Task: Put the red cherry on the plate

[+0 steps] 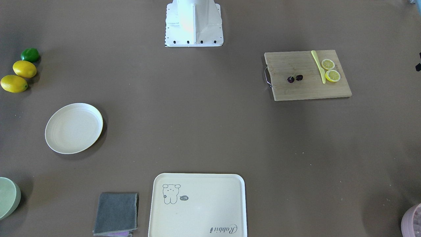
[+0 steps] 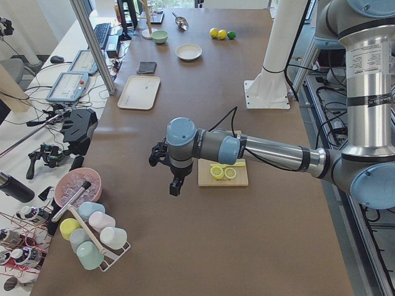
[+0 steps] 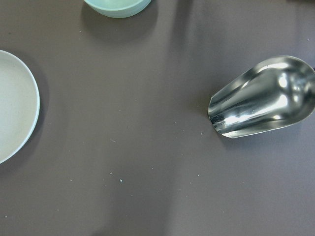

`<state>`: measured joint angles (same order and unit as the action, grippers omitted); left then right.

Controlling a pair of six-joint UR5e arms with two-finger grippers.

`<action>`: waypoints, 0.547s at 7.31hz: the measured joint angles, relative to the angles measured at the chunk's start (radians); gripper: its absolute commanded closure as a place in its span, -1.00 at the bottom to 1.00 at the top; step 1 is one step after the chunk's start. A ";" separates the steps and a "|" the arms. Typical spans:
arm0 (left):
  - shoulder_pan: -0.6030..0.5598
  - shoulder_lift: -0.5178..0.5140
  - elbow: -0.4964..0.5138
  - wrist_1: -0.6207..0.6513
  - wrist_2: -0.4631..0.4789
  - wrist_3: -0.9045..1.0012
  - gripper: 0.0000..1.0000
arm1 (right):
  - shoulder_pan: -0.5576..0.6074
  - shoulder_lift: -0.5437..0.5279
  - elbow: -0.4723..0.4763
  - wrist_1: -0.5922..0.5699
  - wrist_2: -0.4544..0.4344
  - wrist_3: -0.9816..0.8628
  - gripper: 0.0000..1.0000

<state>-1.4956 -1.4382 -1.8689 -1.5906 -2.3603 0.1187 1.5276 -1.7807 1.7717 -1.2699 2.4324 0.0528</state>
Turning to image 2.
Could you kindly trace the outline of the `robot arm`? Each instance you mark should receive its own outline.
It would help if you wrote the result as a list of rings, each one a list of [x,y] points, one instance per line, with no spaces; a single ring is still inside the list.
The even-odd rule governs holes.
[[[178,195],[196,158],[234,164],[249,158],[287,171],[307,172],[374,209],[394,207],[389,59],[394,41],[393,1],[329,1],[317,13],[316,36],[336,38],[346,50],[347,144],[308,149],[243,134],[198,129],[185,117],[167,126],[165,164]]]

